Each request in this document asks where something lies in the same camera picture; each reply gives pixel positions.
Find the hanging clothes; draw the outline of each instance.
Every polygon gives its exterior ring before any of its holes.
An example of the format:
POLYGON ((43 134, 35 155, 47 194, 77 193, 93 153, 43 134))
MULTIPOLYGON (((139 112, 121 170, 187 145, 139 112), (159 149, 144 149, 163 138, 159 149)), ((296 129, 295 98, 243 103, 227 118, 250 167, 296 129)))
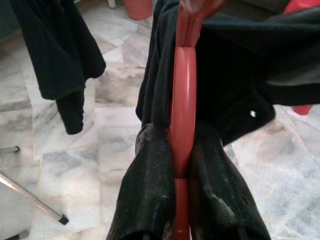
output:
MULTIPOLYGON (((158 0, 154 10, 136 107, 142 126, 169 126, 178 5, 158 0)), ((204 21, 196 46, 196 118, 211 123, 224 145, 271 121, 273 104, 320 103, 319 14, 315 7, 260 21, 223 13, 204 21)))
POLYGON ((10 0, 30 54, 41 96, 56 100, 68 134, 83 129, 88 78, 106 63, 73 0, 10 0))

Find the clothes hanger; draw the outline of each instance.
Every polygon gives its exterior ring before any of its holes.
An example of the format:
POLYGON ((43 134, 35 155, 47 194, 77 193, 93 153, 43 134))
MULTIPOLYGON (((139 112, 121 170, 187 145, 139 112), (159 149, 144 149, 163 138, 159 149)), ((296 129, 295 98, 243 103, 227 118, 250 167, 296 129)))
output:
POLYGON ((226 0, 180 0, 175 37, 173 93, 169 135, 175 173, 175 225, 173 240, 190 239, 188 166, 196 124, 196 44, 203 21, 226 0))

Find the floor tile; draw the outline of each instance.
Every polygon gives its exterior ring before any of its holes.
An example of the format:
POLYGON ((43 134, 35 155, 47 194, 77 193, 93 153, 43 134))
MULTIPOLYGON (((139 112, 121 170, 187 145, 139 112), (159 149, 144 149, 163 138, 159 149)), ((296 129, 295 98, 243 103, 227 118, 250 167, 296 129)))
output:
POLYGON ((98 128, 101 174, 127 170, 135 157, 135 143, 139 131, 139 126, 98 128))
POLYGON ((33 107, 34 151, 36 155, 67 149, 93 127, 95 118, 94 84, 90 88, 85 90, 83 130, 78 134, 67 134, 56 103, 33 107))
POLYGON ((320 129, 314 128, 307 123, 294 118, 293 116, 291 117, 291 120, 306 148, 320 166, 320 129))
POLYGON ((31 108, 21 71, 0 79, 0 112, 31 108))
POLYGON ((34 161, 33 146, 21 146, 19 152, 1 152, 0 149, 0 169, 24 166, 34 161))
POLYGON ((98 127, 140 126, 135 107, 96 108, 95 117, 98 127))
POLYGON ((33 146, 32 109, 0 112, 0 149, 33 146))
POLYGON ((69 223, 62 225, 36 211, 31 239, 50 239, 101 225, 97 146, 88 145, 45 154, 37 194, 69 223))
POLYGON ((149 39, 138 32, 132 34, 122 45, 123 61, 145 68, 149 53, 149 39))
MULTIPOLYGON (((36 193, 40 163, 2 169, 12 180, 36 193)), ((20 193, 0 183, 0 239, 13 237, 22 231, 30 231, 36 206, 20 193)))
POLYGON ((280 118, 232 148, 270 234, 318 238, 320 169, 290 117, 279 112, 280 118))
POLYGON ((320 104, 314 105, 308 115, 299 115, 293 111, 290 106, 283 107, 285 111, 296 119, 320 130, 320 104))
POLYGON ((145 69, 128 63, 108 63, 95 86, 96 107, 135 107, 145 69))

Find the black fabric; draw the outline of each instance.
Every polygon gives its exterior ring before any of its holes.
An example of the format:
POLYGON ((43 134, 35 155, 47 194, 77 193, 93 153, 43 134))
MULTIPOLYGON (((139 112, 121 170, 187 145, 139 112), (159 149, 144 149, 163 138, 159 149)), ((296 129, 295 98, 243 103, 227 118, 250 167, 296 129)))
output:
POLYGON ((148 124, 136 139, 136 157, 122 179, 107 240, 171 240, 176 199, 167 130, 148 124))
POLYGON ((73 0, 10 0, 41 96, 56 100, 66 131, 83 127, 84 89, 106 63, 73 0))
POLYGON ((196 125, 189 174, 193 240, 271 239, 245 180, 210 123, 196 125))
MULTIPOLYGON (((155 6, 136 107, 142 126, 169 125, 178 5, 158 0, 155 6)), ((196 114, 216 127, 223 144, 272 120, 273 104, 320 103, 319 14, 314 8, 253 21, 218 13, 204 21, 196 46, 196 114)))

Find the gray marble veining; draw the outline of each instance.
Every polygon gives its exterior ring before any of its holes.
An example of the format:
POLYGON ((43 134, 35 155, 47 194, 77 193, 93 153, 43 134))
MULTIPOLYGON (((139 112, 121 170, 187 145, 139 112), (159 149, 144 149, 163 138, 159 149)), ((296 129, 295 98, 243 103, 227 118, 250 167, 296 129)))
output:
POLYGON ((50 239, 101 225, 100 177, 97 145, 47 153, 37 194, 69 223, 62 225, 36 211, 30 239, 50 239))
POLYGON ((277 113, 232 144, 239 170, 273 237, 318 238, 320 168, 290 117, 281 108, 277 113))
POLYGON ((132 34, 122 45, 123 60, 145 68, 148 60, 150 37, 138 32, 132 34))
MULTIPOLYGON (((110 9, 106 0, 77 7, 107 63, 103 76, 87 81, 80 134, 67 135, 55 103, 41 97, 23 36, 0 42, 0 148, 21 146, 0 153, 0 169, 70 220, 61 225, 0 184, 0 239, 28 229, 28 240, 104 240, 135 157, 152 17, 132 20, 123 5, 110 9)), ((272 240, 319 240, 320 107, 307 116, 275 107, 275 121, 224 149, 272 240)))
POLYGON ((0 112, 0 148, 33 146, 32 109, 0 112))
MULTIPOLYGON (((6 175, 35 193, 41 165, 39 162, 2 169, 6 175)), ((0 184, 0 239, 10 238, 24 230, 30 231, 35 206, 21 194, 0 184)))
POLYGON ((145 69, 127 63, 108 63, 95 86, 97 107, 134 107, 145 69))

